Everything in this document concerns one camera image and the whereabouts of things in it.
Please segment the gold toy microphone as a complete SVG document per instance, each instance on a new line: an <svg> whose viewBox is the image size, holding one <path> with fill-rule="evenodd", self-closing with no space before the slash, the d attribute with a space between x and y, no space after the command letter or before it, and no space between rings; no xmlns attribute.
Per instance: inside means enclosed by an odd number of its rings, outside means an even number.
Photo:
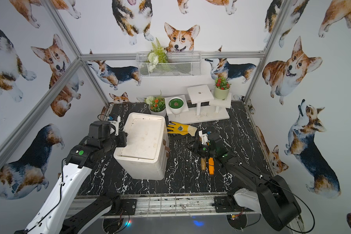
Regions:
<svg viewBox="0 0 351 234"><path fill-rule="evenodd" d="M200 159L200 166L201 166L201 170L202 172L205 172L206 171L206 161L205 161L205 158L201 158Z"/></svg>

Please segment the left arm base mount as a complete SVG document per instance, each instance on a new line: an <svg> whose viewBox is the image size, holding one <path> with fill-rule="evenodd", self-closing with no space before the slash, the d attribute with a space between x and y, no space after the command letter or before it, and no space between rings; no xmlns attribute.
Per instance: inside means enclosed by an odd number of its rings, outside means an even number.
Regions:
<svg viewBox="0 0 351 234"><path fill-rule="evenodd" d="M136 212L137 199L121 199L113 202L113 205L105 216L134 215Z"/></svg>

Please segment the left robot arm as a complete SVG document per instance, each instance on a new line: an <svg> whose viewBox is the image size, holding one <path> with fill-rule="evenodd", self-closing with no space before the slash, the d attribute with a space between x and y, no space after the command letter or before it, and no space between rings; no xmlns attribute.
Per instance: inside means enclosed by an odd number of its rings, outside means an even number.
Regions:
<svg viewBox="0 0 351 234"><path fill-rule="evenodd" d="M67 212L83 182L105 156L112 156L117 147L126 146L125 132L120 132L120 119L95 121L89 133L73 147L61 162L61 176L38 214L18 234L81 234L109 211L121 212L118 193L106 192L77 214Z"/></svg>

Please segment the white plastic drawer cabinet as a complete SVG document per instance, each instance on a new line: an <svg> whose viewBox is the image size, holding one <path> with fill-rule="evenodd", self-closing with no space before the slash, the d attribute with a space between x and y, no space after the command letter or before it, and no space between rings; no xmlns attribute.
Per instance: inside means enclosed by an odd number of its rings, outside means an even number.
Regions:
<svg viewBox="0 0 351 234"><path fill-rule="evenodd" d="M123 131L127 143L115 149L115 160L133 179L163 180L170 154L165 117L130 113Z"/></svg>

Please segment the orange toy microphone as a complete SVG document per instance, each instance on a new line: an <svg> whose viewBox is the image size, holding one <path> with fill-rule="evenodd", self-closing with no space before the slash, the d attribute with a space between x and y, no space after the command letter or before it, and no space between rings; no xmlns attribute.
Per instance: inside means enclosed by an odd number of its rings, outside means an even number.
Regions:
<svg viewBox="0 0 351 234"><path fill-rule="evenodd" d="M215 167L214 167L214 159L213 158L209 158L208 159L208 172L210 176L213 176L215 173Z"/></svg>

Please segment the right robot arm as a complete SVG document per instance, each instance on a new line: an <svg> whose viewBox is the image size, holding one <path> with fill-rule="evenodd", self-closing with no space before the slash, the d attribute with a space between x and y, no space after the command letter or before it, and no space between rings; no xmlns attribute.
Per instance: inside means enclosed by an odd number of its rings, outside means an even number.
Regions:
<svg viewBox="0 0 351 234"><path fill-rule="evenodd" d="M213 158L227 173L248 186L246 195L235 192L235 202L260 213L274 230L281 231L301 214L301 208L284 178L262 174L250 167L224 145L219 135L210 134L208 145L195 139L188 143L187 148L201 158Z"/></svg>

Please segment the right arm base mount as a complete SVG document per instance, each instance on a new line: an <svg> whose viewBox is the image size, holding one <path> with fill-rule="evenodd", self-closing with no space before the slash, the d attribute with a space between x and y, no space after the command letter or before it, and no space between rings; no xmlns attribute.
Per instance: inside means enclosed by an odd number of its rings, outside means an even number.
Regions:
<svg viewBox="0 0 351 234"><path fill-rule="evenodd" d="M214 197L212 206L217 213L252 212L246 207L240 207L231 196Z"/></svg>

